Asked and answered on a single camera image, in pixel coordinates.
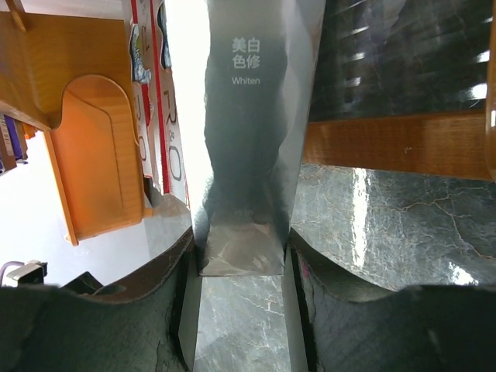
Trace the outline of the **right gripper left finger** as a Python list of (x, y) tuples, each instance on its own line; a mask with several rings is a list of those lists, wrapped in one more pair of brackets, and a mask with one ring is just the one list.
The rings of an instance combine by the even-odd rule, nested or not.
[(94, 294), (1, 289), (3, 371), (190, 371), (196, 344), (194, 241)]

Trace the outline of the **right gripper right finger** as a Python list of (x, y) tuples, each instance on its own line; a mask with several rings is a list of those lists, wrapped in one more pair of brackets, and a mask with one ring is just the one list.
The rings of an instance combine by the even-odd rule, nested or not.
[(291, 232), (284, 317), (294, 371), (493, 371), (495, 289), (389, 291)]

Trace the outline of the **red silver R&O box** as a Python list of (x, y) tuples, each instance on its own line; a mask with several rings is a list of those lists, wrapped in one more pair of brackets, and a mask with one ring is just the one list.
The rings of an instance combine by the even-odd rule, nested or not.
[(153, 17), (154, 65), (163, 193), (170, 194), (185, 205), (189, 205), (164, 2), (152, 1), (150, 11)]
[(159, 103), (157, 10), (155, 1), (131, 1), (129, 54), (138, 143), (143, 174), (162, 195), (167, 193), (163, 112)]

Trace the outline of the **purple toothpaste box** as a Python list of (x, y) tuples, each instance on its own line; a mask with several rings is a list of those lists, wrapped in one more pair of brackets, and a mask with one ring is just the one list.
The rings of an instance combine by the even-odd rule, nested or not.
[(1, 114), (1, 174), (28, 163), (28, 146), (22, 123)]

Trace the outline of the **silver toothpaste box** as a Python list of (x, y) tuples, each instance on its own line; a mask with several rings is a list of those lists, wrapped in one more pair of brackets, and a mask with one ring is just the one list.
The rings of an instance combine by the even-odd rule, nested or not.
[(284, 270), (325, 6), (164, 4), (201, 276)]

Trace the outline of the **wooden two-tier shelf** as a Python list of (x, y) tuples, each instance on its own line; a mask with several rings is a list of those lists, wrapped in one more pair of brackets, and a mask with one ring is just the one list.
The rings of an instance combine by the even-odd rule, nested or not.
[[(81, 240), (135, 225), (144, 205), (123, 21), (1, 3), (1, 111), (43, 132), (67, 222)], [(491, 179), (482, 109), (310, 124), (307, 163)]]

